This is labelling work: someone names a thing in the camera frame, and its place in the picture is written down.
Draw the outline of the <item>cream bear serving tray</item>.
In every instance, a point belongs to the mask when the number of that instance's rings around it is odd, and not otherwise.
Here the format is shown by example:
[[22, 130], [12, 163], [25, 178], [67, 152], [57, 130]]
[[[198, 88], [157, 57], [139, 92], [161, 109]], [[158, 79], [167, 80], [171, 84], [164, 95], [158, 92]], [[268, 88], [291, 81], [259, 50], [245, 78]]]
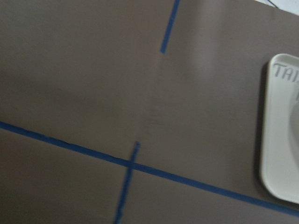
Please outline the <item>cream bear serving tray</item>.
[[277, 54], [268, 63], [261, 140], [260, 177], [276, 198], [299, 202], [299, 166], [290, 145], [290, 114], [299, 102], [299, 59]]

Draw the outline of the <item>white round plate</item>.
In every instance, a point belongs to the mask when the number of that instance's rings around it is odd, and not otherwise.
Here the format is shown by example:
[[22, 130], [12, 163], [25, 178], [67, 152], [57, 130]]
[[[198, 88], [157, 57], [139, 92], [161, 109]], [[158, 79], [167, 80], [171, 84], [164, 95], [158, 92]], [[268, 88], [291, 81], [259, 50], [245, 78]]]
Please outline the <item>white round plate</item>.
[[297, 166], [299, 165], [299, 103], [297, 102], [290, 114], [290, 145]]

